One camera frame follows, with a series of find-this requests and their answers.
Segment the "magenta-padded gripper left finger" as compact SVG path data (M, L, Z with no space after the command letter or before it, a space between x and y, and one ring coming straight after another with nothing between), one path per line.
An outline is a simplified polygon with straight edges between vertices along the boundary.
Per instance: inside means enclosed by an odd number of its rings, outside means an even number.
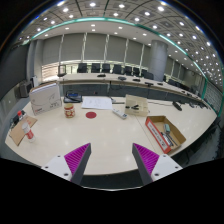
M79 185L91 155L91 144L87 143L66 155L57 155L42 169Z

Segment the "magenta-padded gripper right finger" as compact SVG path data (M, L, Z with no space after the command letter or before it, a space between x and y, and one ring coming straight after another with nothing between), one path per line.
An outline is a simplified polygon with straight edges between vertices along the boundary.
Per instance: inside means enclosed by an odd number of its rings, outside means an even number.
M132 154L135 158L144 185L182 169L169 155L158 155L144 146L134 143Z

